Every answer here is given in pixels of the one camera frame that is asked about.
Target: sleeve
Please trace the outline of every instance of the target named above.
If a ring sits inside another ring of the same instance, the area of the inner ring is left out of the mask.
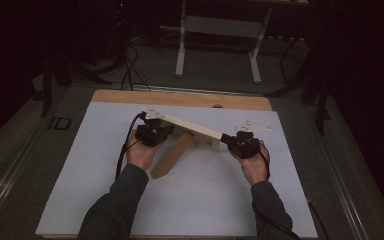
[[[292,218],[286,213],[283,202],[270,182],[258,182],[251,187],[253,204],[263,215],[276,223],[292,230]],[[258,239],[290,240],[291,236],[283,233],[255,215]]]
[[[111,185],[110,192],[98,199],[86,213],[78,239],[128,239],[148,180],[141,168],[127,164]]]

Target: person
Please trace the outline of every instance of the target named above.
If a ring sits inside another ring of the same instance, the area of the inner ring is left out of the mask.
[[[135,138],[135,133],[136,130],[133,130],[128,142],[131,147],[126,152],[126,166],[111,185],[110,192],[99,198],[86,213],[78,239],[129,239],[139,200],[149,180],[145,171],[151,166],[155,153],[162,146],[144,146]],[[268,158],[264,142],[260,140],[260,143],[262,154]],[[267,166],[263,158],[257,154],[249,159],[240,159],[231,154],[239,161],[244,176],[251,185],[256,211],[292,229],[292,219],[286,213],[273,185],[268,181]],[[259,239],[293,239],[264,222],[259,214],[255,216]]]

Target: white table leg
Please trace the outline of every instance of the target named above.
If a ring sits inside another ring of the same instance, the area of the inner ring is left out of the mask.
[[[180,46],[177,54],[176,77],[183,76],[183,66],[185,65],[185,18],[186,18],[186,1],[182,1],[182,17],[180,20]]]
[[[257,37],[257,44],[255,45],[254,51],[249,52],[249,63],[251,66],[252,78],[254,80],[254,83],[256,84],[261,83],[260,71],[258,70],[257,55],[258,55],[258,52],[260,51],[260,46],[264,39],[264,33],[266,32],[267,24],[269,22],[271,12],[272,12],[271,8],[267,9],[264,22],[261,24],[261,28]]]

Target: human hand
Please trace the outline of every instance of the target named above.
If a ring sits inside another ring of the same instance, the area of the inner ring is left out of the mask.
[[[269,153],[264,147],[263,140],[260,140],[260,151],[270,163]],[[256,154],[255,156],[247,159],[241,159],[232,152],[230,152],[230,154],[241,164],[242,172],[251,186],[257,182],[267,181],[268,166],[266,166],[266,163],[260,154]]]
[[[127,147],[130,146],[126,152],[127,163],[136,165],[146,171],[149,166],[151,166],[155,153],[161,148],[163,143],[154,147],[147,147],[139,142],[135,135],[136,129],[132,131],[129,142],[127,143]]]

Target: dark background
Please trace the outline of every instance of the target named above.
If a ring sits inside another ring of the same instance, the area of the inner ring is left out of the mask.
[[[127,1],[129,24],[158,39],[160,24],[178,25],[179,2]],[[76,61],[111,57],[111,4],[87,0],[0,3],[0,126],[34,95],[31,79],[42,72],[49,43]],[[315,70],[328,70],[329,93],[384,196],[384,1],[342,1],[339,6],[312,46],[308,61]],[[291,32],[296,29],[291,27],[296,24],[291,12],[273,14],[269,34],[297,34]]]

